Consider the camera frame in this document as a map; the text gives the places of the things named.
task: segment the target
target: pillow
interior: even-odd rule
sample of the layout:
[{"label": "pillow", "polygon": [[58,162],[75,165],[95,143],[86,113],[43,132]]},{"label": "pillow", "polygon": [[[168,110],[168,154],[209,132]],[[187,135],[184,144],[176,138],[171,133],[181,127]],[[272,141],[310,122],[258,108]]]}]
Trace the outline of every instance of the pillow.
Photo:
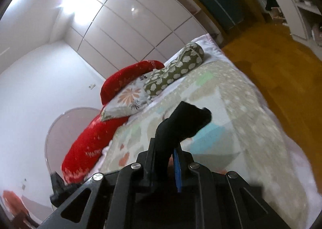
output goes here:
[{"label": "pillow", "polygon": [[203,61],[203,50],[200,45],[190,42],[182,49],[177,59],[165,68],[155,70],[144,85],[144,90],[151,97],[159,95],[162,90],[186,73],[198,67]]},{"label": "pillow", "polygon": [[67,183],[81,182],[101,156],[102,149],[112,140],[117,128],[128,121],[128,116],[105,122],[97,115],[72,144],[62,163]]},{"label": "pillow", "polygon": [[163,67],[164,65],[162,62],[149,60],[141,61],[119,70],[111,75],[102,86],[100,93],[102,105],[106,105],[123,87],[140,75],[151,72],[153,69],[161,69]]},{"label": "pillow", "polygon": [[153,72],[146,73],[130,82],[102,110],[101,121],[134,115],[142,111],[150,101],[144,84]]}]

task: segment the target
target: red pillow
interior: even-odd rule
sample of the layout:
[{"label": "red pillow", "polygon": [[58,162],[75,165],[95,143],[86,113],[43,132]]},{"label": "red pillow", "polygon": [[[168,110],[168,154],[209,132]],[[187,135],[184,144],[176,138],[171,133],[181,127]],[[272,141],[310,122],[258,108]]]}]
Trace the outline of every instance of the red pillow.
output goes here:
[{"label": "red pillow", "polygon": [[105,106],[115,95],[131,81],[139,76],[151,72],[153,69],[162,69],[164,65],[159,61],[141,61],[130,65],[111,75],[101,89],[102,105]]},{"label": "red pillow", "polygon": [[112,140],[116,129],[128,121],[128,116],[102,122],[100,114],[72,144],[62,163],[62,173],[67,183],[81,182],[94,167],[102,149]]}]

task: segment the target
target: patterned blanket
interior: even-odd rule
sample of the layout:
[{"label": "patterned blanket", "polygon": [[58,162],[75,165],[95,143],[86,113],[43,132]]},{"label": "patterned blanket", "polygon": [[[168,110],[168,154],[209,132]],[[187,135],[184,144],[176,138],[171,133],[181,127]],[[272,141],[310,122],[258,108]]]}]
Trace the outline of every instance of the patterned blanket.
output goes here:
[{"label": "patterned blanket", "polygon": [[211,123],[181,143],[214,172],[237,171],[264,187],[265,201],[294,229],[304,228],[308,205],[282,134],[258,103],[253,88],[231,64],[215,61],[190,72],[161,102],[113,137],[102,172],[119,170],[148,149],[157,126],[180,101],[211,110]]}]

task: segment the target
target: white floral pillow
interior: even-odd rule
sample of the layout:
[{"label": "white floral pillow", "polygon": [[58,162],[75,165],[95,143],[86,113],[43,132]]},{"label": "white floral pillow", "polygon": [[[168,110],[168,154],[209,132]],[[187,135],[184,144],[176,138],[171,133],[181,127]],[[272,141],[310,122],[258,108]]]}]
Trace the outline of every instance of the white floral pillow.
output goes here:
[{"label": "white floral pillow", "polygon": [[101,121],[134,115],[142,111],[151,97],[143,86],[153,72],[141,75],[124,87],[102,110]]}]

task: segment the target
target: metal bolt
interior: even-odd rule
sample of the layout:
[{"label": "metal bolt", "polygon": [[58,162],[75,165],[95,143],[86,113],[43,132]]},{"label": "metal bolt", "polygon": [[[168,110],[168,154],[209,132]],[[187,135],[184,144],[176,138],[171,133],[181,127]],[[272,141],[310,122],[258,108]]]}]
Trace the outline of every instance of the metal bolt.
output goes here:
[{"label": "metal bolt", "polygon": [[95,181],[99,181],[99,180],[101,180],[103,178],[103,174],[101,174],[101,173],[96,173],[96,174],[94,174],[93,175],[93,179],[95,180]]},{"label": "metal bolt", "polygon": [[200,164],[198,164],[198,163],[191,163],[190,164],[190,168],[192,168],[192,169],[198,169],[200,167]]},{"label": "metal bolt", "polygon": [[228,172],[228,177],[231,179],[235,179],[238,177],[238,174],[235,171],[229,171]]},{"label": "metal bolt", "polygon": [[134,170],[140,169],[141,168],[141,164],[139,164],[139,163],[131,164],[131,168],[134,169]]}]

